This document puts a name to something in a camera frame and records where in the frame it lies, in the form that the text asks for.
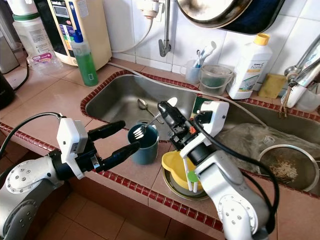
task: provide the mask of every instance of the stainless steel sink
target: stainless steel sink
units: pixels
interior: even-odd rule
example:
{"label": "stainless steel sink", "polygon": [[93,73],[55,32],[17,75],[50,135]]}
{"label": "stainless steel sink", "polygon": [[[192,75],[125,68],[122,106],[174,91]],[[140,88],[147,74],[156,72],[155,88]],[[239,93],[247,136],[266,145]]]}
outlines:
{"label": "stainless steel sink", "polygon": [[[172,97],[177,97],[176,107],[181,113],[189,117],[192,113],[196,94],[163,86],[140,76],[122,75],[115,78],[101,92],[99,92],[85,107],[86,112],[95,118],[115,122],[124,120],[126,128],[130,129],[137,123],[149,122],[153,117],[146,110],[138,107],[138,99],[148,103],[149,110],[156,114],[157,104]],[[170,129],[164,123],[154,123],[159,132],[160,140],[170,139]]]}
{"label": "stainless steel sink", "polygon": [[[237,103],[248,109],[259,119],[265,122],[269,127],[287,134],[295,135],[308,142],[320,145],[319,122],[294,115],[289,115],[288,118],[285,119],[279,119],[278,111],[244,102]],[[229,107],[223,130],[228,130],[235,127],[236,125],[244,123],[257,124],[257,122],[248,114],[231,104]],[[320,196],[320,181],[310,192]]]}

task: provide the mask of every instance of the sponge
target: sponge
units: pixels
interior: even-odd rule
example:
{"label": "sponge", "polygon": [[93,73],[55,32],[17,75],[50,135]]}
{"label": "sponge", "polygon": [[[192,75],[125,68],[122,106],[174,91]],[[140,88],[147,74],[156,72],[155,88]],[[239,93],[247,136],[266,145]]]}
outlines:
{"label": "sponge", "polygon": [[258,96],[276,99],[278,94],[281,92],[287,78],[283,75],[269,73],[258,92]]}

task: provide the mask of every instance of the blue cup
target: blue cup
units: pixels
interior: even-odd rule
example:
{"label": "blue cup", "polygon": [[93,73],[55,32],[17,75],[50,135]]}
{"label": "blue cup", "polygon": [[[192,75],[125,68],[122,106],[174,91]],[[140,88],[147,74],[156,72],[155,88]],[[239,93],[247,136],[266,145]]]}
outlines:
{"label": "blue cup", "polygon": [[158,155],[158,141],[159,133],[153,126],[146,128],[145,134],[142,138],[135,139],[134,131],[137,130],[142,124],[133,126],[128,132],[128,141],[130,144],[134,142],[140,143],[140,149],[132,155],[132,160],[136,164],[147,165],[152,164]]}

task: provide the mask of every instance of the metal strainer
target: metal strainer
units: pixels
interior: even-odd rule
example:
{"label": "metal strainer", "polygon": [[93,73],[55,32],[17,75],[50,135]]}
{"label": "metal strainer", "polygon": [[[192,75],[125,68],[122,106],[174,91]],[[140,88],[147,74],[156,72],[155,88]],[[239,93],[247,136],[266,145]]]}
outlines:
{"label": "metal strainer", "polygon": [[[291,188],[310,191],[319,181],[319,166],[305,150],[297,146],[279,144],[263,150],[259,159],[276,178]],[[265,175],[263,169],[258,173]]]}

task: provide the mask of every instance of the tap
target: tap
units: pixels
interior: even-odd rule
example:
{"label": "tap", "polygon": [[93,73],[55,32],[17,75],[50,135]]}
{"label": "tap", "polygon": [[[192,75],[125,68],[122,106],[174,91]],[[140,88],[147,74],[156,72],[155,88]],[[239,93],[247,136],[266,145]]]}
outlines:
{"label": "tap", "polygon": [[314,57],[315,52],[318,51],[319,45],[320,35],[311,43],[299,62],[284,71],[289,86],[294,87],[299,84],[307,88],[313,81],[319,82],[320,58],[304,69],[304,66]]}
{"label": "tap", "polygon": [[312,42],[298,63],[284,71],[288,81],[288,89],[281,99],[280,116],[282,111],[285,116],[287,115],[287,108],[292,108],[305,91],[308,91],[308,87],[320,83],[320,57],[316,60],[313,59],[316,57],[317,51],[320,51],[320,35]]}
{"label": "tap", "polygon": [[164,41],[159,39],[159,52],[161,57],[165,57],[171,51],[169,42],[169,23],[170,23],[170,0],[165,0],[165,21],[164,21]]}

